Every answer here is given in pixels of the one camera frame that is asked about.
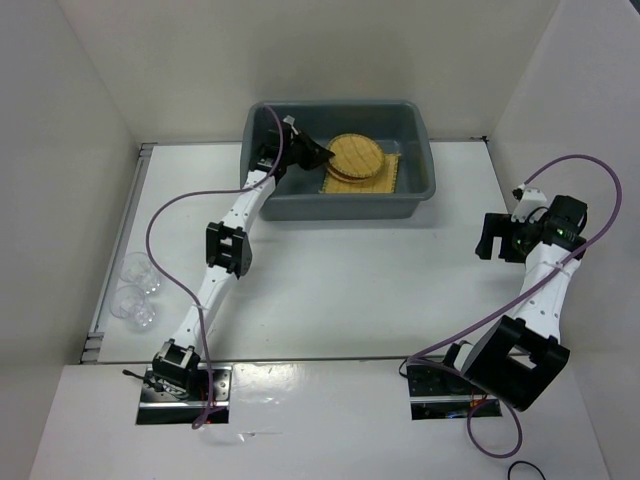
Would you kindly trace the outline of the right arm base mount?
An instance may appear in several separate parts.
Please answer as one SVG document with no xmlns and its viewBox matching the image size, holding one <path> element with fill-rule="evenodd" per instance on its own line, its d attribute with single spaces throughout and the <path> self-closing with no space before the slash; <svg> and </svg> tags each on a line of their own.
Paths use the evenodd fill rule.
<svg viewBox="0 0 640 480">
<path fill-rule="evenodd" d="M 474 417 L 501 417 L 497 399 L 466 380 L 426 365 L 399 366 L 399 375 L 407 382 L 413 421 L 466 419 L 476 406 L 486 403 Z"/>
</svg>

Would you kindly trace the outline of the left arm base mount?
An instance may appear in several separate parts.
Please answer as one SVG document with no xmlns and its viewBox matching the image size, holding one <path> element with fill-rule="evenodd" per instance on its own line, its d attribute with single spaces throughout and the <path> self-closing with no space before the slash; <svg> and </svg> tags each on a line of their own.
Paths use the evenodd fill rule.
<svg viewBox="0 0 640 480">
<path fill-rule="evenodd" d="M 232 367 L 216 365 L 213 369 L 214 406 L 206 424 L 227 424 L 231 397 Z M 192 424 L 205 410 L 208 399 L 208 378 L 204 365 L 198 367 L 195 387 L 187 392 L 157 380 L 150 367 L 143 374 L 123 369 L 122 374 L 141 383 L 136 424 Z"/>
</svg>

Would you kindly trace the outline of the round green-rimmed bamboo tray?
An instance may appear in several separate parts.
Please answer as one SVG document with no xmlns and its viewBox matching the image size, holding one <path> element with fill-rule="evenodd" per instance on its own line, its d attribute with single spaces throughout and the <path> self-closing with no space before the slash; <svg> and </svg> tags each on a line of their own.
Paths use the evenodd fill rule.
<svg viewBox="0 0 640 480">
<path fill-rule="evenodd" d="M 342 134 L 328 144 L 333 154 L 329 160 L 331 171 L 355 180 L 376 176 L 385 163 L 385 154 L 372 139 L 360 134 Z"/>
</svg>

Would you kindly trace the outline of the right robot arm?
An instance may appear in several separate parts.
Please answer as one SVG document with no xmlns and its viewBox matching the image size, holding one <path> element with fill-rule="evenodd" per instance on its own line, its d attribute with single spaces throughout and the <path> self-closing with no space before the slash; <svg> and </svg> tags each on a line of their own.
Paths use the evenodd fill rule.
<svg viewBox="0 0 640 480">
<path fill-rule="evenodd" d="M 528 409 L 566 366 L 570 351 L 560 343 L 560 314 L 581 259 L 570 253 L 585 243 L 587 206 L 571 196 L 552 200 L 536 188 L 519 187 L 511 214 L 488 213 L 475 253 L 525 267 L 522 289 L 530 297 L 508 308 L 473 346 L 453 344 L 438 369 L 450 393 L 470 383 L 518 411 Z"/>
</svg>

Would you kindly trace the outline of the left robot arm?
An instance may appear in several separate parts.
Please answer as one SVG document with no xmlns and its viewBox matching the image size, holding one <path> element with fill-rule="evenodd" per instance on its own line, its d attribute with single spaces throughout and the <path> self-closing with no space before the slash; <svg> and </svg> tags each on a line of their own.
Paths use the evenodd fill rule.
<svg viewBox="0 0 640 480">
<path fill-rule="evenodd" d="M 205 275 L 181 325 L 154 356 L 153 375 L 167 392 L 184 400 L 204 392 L 205 373 L 198 368 L 208 354 L 207 331 L 231 287 L 244 276 L 253 259 L 249 231 L 277 183 L 292 165 L 309 171 L 333 156 L 294 125 L 294 118 L 276 122 L 276 128 L 249 164 L 242 188 L 229 212 L 205 231 Z"/>
</svg>

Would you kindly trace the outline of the square woven bamboo tray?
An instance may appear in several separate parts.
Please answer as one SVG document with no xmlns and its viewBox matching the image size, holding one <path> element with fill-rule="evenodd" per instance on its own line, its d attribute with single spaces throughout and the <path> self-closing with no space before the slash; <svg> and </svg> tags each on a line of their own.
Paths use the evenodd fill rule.
<svg viewBox="0 0 640 480">
<path fill-rule="evenodd" d="M 381 171 L 374 177 L 362 182 L 350 183 L 327 173 L 323 186 L 319 190 L 323 194 L 391 194 L 395 192 L 399 154 L 386 154 Z"/>
</svg>

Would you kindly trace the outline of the round orange bamboo tray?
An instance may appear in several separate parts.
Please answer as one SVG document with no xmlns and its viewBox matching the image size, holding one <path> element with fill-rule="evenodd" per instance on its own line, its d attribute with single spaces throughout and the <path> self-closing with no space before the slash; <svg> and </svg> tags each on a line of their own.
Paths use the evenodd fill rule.
<svg viewBox="0 0 640 480">
<path fill-rule="evenodd" d="M 344 183 L 348 183 L 348 184 L 361 184 L 364 183 L 366 181 L 368 181 L 367 177 L 352 177 L 352 176 L 348 176 L 345 175 L 339 171 L 336 171 L 335 169 L 329 167 L 327 169 L 327 173 L 335 178 L 338 181 L 344 182 Z"/>
</svg>

